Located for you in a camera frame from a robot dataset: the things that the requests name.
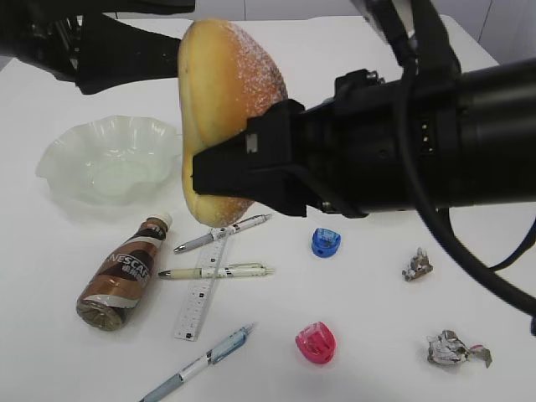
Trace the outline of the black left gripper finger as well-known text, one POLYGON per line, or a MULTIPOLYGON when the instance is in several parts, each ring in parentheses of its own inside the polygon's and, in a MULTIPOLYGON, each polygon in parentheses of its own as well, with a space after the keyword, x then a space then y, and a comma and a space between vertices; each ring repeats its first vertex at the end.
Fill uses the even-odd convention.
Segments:
POLYGON ((180 39, 103 14, 83 17, 75 83, 84 95, 144 80, 176 78, 180 39))

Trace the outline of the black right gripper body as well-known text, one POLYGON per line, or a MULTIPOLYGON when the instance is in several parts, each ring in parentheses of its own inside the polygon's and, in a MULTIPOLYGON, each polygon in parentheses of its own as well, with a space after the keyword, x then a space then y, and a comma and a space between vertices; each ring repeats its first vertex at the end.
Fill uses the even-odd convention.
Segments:
POLYGON ((405 133, 432 203, 452 207, 461 201, 456 81, 434 71, 382 84, 358 70, 337 79, 331 100, 309 109, 279 101, 247 130, 287 137, 307 207, 348 218, 415 207, 400 155, 405 133))

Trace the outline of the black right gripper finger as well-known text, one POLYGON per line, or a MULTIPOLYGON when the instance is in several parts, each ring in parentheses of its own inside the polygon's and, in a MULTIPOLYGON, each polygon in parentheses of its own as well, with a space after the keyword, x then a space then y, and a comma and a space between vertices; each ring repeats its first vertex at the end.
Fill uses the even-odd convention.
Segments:
POLYGON ((193 157, 193 189, 201 195, 247 198, 286 216, 305 217, 308 190, 294 167, 287 137, 246 130, 193 157))

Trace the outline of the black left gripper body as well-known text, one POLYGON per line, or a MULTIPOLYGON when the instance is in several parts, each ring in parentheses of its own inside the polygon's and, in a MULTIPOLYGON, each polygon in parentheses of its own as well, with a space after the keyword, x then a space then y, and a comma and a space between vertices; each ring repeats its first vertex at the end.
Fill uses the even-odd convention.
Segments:
POLYGON ((50 18, 45 1, 1 2, 1 56, 18 59, 74 82, 80 55, 81 22, 76 15, 50 18))

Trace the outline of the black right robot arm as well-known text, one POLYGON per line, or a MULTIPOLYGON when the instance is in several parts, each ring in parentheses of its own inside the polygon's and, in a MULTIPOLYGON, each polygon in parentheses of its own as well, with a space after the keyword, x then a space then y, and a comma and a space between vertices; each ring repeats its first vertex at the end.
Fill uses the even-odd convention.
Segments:
MULTIPOLYGON (((414 61, 408 134, 421 181, 439 208, 535 198, 535 63, 462 72, 429 1, 358 1, 399 62, 414 61)), ((294 100, 198 152, 193 189, 247 198, 282 214, 313 207, 362 218, 414 208, 396 138, 399 82, 373 71, 338 77, 311 109, 294 100)))

